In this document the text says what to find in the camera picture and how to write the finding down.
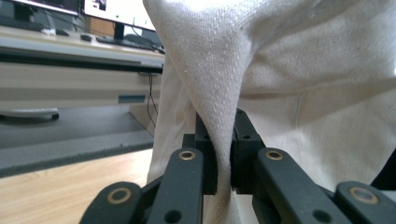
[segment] screen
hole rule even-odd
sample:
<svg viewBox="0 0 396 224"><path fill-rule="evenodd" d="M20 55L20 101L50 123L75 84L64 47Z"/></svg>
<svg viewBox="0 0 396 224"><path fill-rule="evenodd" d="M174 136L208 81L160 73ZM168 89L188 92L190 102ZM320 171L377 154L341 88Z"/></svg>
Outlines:
<svg viewBox="0 0 396 224"><path fill-rule="evenodd" d="M78 0L12 0L12 2L78 15Z"/></svg>
<svg viewBox="0 0 396 224"><path fill-rule="evenodd" d="M84 0L89 16L155 30L142 0Z"/></svg>

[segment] computer monitor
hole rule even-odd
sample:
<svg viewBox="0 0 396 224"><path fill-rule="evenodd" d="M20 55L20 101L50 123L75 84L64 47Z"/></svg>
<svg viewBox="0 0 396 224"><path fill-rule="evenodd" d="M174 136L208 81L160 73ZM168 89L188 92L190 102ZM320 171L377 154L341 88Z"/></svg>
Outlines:
<svg viewBox="0 0 396 224"><path fill-rule="evenodd" d="M69 15L78 15L79 0L10 0L14 3L15 19L28 17L30 7L40 7Z"/></svg>
<svg viewBox="0 0 396 224"><path fill-rule="evenodd" d="M86 15L115 22L115 39L123 39L124 25L155 30L143 0L83 0L83 3L82 11Z"/></svg>

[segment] wooden floor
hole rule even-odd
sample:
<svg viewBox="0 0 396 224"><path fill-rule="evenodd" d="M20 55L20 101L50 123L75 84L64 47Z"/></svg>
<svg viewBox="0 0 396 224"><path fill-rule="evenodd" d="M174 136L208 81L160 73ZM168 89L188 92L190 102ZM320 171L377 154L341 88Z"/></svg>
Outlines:
<svg viewBox="0 0 396 224"><path fill-rule="evenodd" d="M104 187L119 181L143 187L152 149L0 178L0 223L79 223Z"/></svg>

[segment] white towel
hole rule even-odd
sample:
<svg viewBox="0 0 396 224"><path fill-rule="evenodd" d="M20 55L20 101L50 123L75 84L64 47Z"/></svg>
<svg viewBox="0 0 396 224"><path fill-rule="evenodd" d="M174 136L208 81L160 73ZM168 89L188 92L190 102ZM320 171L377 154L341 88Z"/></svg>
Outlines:
<svg viewBox="0 0 396 224"><path fill-rule="evenodd" d="M193 133L214 143L218 193L204 223L256 223L230 189L235 109L319 185L370 183L396 147L396 1L145 0L166 48L148 181Z"/></svg>

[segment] white desk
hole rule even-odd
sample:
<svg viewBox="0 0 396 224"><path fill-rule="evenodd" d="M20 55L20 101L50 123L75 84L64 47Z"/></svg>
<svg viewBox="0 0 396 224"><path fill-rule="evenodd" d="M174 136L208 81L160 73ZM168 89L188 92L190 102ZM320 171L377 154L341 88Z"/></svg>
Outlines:
<svg viewBox="0 0 396 224"><path fill-rule="evenodd" d="M149 76L134 71L142 64L161 66L164 55L104 45L94 38L90 43L68 33L49 36L0 26L1 110L147 101ZM154 76L157 100L160 85L161 76Z"/></svg>

